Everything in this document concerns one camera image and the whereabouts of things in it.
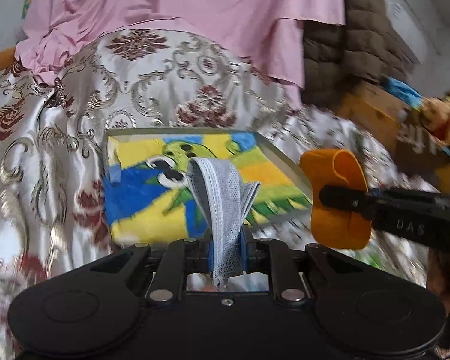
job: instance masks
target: gray fabric strap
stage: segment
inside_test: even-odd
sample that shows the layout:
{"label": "gray fabric strap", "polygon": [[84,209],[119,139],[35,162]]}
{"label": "gray fabric strap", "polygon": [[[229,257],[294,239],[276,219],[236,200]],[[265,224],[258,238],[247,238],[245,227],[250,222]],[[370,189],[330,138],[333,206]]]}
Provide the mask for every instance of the gray fabric strap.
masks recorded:
{"label": "gray fabric strap", "polygon": [[215,158],[191,158],[187,180],[214,238],[214,282],[221,286],[243,273],[240,228],[260,183],[244,184],[230,161]]}

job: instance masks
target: cardboard box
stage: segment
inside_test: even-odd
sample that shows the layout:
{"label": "cardboard box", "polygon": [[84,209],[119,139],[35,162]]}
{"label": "cardboard box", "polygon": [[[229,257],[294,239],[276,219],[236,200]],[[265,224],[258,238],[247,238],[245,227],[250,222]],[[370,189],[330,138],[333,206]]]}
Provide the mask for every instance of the cardboard box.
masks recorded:
{"label": "cardboard box", "polygon": [[450,163],[450,156],[421,125],[419,111],[412,109],[400,126],[392,159],[401,172],[426,179],[436,169]]}
{"label": "cardboard box", "polygon": [[395,152],[400,123],[363,99],[347,94],[337,114],[369,131],[390,152]]}
{"label": "cardboard box", "polygon": [[396,135],[410,107],[402,100],[366,81],[348,93],[337,115],[363,127],[390,152],[395,153]]}
{"label": "cardboard box", "polygon": [[400,122],[405,119],[407,111],[411,109],[399,98],[366,81],[361,81],[360,85],[354,88],[352,94]]}

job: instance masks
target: metal screw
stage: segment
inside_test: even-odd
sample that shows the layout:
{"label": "metal screw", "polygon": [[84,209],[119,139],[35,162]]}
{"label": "metal screw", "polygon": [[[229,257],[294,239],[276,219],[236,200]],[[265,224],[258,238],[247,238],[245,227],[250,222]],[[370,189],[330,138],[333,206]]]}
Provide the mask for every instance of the metal screw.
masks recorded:
{"label": "metal screw", "polygon": [[233,306],[233,300],[231,300],[231,299],[222,299],[222,304],[224,305],[224,306],[228,306],[228,307],[230,307],[230,306]]}
{"label": "metal screw", "polygon": [[173,292],[167,289],[156,289],[150,293],[150,299],[155,302],[168,302],[173,298]]}
{"label": "metal screw", "polygon": [[282,292],[282,298],[290,302],[299,302],[305,297],[305,293],[296,288],[289,288]]}

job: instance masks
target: pink ruffled fabric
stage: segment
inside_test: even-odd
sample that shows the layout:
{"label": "pink ruffled fabric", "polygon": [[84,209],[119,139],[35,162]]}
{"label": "pink ruffled fabric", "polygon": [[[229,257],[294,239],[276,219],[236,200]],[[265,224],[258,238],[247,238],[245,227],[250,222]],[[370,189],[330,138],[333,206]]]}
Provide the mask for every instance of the pink ruffled fabric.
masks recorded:
{"label": "pink ruffled fabric", "polygon": [[118,28],[194,32],[303,87],[298,20],[344,24],[344,0],[32,0],[15,57],[53,84],[66,61]]}

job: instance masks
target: white and maroon damask fabric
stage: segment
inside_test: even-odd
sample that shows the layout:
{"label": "white and maroon damask fabric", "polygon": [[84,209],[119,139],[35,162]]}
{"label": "white and maroon damask fabric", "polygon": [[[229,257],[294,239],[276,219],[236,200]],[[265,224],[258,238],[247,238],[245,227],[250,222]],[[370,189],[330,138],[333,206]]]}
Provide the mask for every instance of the white and maroon damask fabric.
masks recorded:
{"label": "white and maroon damask fabric", "polygon": [[[359,136],[329,112],[291,111],[285,88],[249,59],[188,32],[102,36],[66,63],[54,88],[15,64],[0,77],[0,360],[18,350],[6,315],[20,291],[111,252],[105,130],[151,126],[251,128],[295,161],[312,148],[355,150]],[[408,183],[376,140],[361,147],[370,185]],[[306,223],[264,233],[301,248],[311,240]]]}

